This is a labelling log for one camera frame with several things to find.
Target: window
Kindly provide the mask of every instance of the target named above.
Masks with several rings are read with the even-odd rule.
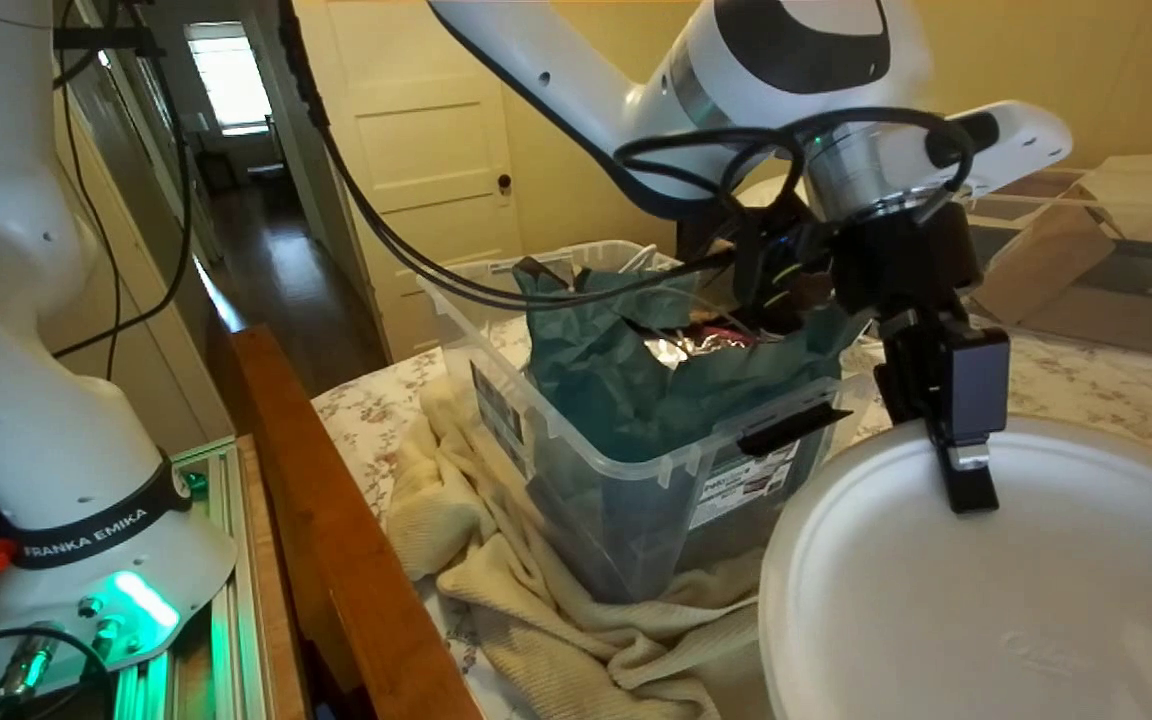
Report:
[[[213,116],[226,138],[247,138],[270,128],[270,96],[258,74],[258,55],[240,21],[188,25],[188,54],[205,78]]]

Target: wooden bed frame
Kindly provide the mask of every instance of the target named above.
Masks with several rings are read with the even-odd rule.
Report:
[[[218,364],[258,439],[310,697],[340,715],[481,715],[273,333],[229,336]]]

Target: wooden floor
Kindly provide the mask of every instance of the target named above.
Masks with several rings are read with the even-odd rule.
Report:
[[[213,277],[236,309],[229,326],[270,326],[310,397],[389,364],[367,306],[305,233],[285,176],[219,191],[213,217],[226,244]]]

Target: green led light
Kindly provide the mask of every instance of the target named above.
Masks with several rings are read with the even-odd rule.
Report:
[[[147,590],[136,572],[115,572],[111,586],[133,595],[162,628],[177,628],[179,613]]]

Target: white plate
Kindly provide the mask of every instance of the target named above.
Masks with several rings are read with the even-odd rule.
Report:
[[[1152,455],[1060,424],[991,438],[1000,513],[952,515],[896,429],[787,501],[759,653],[787,720],[1152,720]]]

